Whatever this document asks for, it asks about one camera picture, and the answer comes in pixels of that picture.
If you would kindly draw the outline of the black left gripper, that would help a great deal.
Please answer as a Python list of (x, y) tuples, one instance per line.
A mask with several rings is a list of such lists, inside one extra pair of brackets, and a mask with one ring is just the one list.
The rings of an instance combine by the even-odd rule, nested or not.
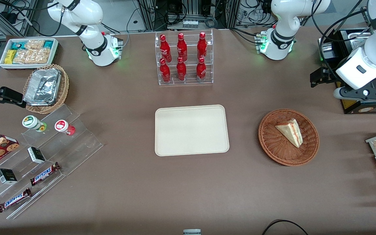
[(310, 86), (314, 88), (319, 84), (330, 84), (334, 82), (340, 82), (340, 79), (336, 76), (336, 73), (328, 66), (320, 67), (317, 72), (310, 74)]

